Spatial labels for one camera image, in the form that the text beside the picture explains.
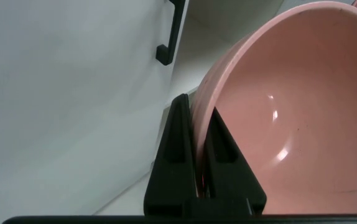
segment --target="white cabinet door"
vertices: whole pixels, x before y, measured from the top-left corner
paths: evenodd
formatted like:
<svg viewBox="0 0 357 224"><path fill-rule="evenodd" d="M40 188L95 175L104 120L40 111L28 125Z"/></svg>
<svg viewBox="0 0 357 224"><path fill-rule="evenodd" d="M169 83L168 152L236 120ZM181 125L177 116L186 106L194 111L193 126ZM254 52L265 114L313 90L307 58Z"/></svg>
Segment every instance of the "white cabinet door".
<svg viewBox="0 0 357 224"><path fill-rule="evenodd" d="M150 169L173 66L155 52L173 12L0 0L0 223L92 214Z"/></svg>

